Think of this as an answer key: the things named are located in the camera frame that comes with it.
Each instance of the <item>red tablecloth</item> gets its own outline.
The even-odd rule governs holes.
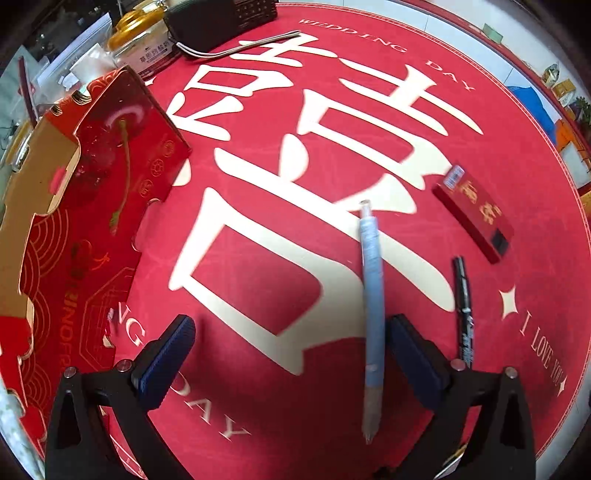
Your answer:
[[[560,157],[495,78],[393,20],[280,5],[279,20],[240,40],[294,29],[304,35],[283,47],[180,59],[151,83],[193,153],[141,240],[113,341],[133,357],[177,313],[200,328],[155,425],[205,480],[359,479],[401,461],[430,413],[392,358],[379,434],[371,446],[361,434],[355,210],[368,197],[384,233],[387,313],[405,313],[454,358],[451,258],[463,255],[475,368],[519,370],[542,452],[591,337],[589,230]],[[497,265],[431,192],[454,163],[515,227]]]

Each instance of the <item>blue rubber pad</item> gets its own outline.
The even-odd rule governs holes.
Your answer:
[[[158,408],[195,343],[196,327],[187,315],[177,315],[157,340],[135,359],[131,380],[144,411]]]
[[[445,357],[420,336],[404,315],[393,317],[388,327],[389,346],[414,395],[423,407],[436,411],[449,385]]]

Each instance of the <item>gold jar lid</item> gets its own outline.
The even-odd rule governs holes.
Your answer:
[[[107,48],[110,51],[117,50],[163,18],[164,10],[161,7],[150,12],[138,9],[126,13],[117,23],[115,33],[107,42]]]

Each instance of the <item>red box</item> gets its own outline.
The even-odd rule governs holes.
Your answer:
[[[134,237],[190,147],[131,69],[41,119],[7,189],[0,226],[0,374],[43,455],[61,374],[112,368],[109,320],[131,288]]]
[[[491,263],[497,263],[511,243],[514,230],[497,202],[466,171],[454,165],[433,193],[462,224]]]

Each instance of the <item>blue pen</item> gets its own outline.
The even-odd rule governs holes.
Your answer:
[[[382,418],[382,387],[385,357],[384,271],[379,249],[378,221],[369,200],[361,202],[361,250],[365,293],[365,395],[363,436],[370,444]]]

